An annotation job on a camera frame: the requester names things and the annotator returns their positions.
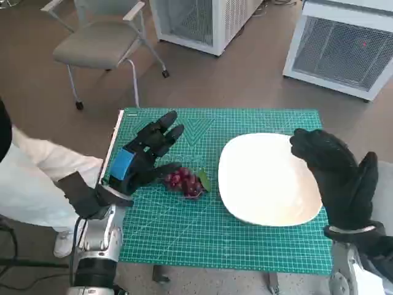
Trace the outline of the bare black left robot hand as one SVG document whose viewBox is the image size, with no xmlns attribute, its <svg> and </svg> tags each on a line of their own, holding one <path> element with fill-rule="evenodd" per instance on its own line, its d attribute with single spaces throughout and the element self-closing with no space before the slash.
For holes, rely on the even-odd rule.
<svg viewBox="0 0 393 295">
<path fill-rule="evenodd" d="M 170 111 L 155 122 L 141 129 L 135 139 L 124 145 L 112 162 L 107 185 L 127 196 L 175 172 L 179 162 L 157 167 L 158 158 L 163 157 L 176 143 L 184 131 L 182 124 L 171 128 L 177 119 L 177 112 Z"/>
</svg>

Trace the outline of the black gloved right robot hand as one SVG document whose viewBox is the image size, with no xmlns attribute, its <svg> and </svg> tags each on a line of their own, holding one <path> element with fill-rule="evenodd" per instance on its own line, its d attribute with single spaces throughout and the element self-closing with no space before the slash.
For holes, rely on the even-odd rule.
<svg viewBox="0 0 393 295">
<path fill-rule="evenodd" d="M 342 140 L 324 130 L 298 128 L 290 143 L 291 153 L 306 162 L 317 182 L 329 225 L 342 230 L 370 226 L 378 183 L 376 153 L 357 162 Z"/>
</svg>

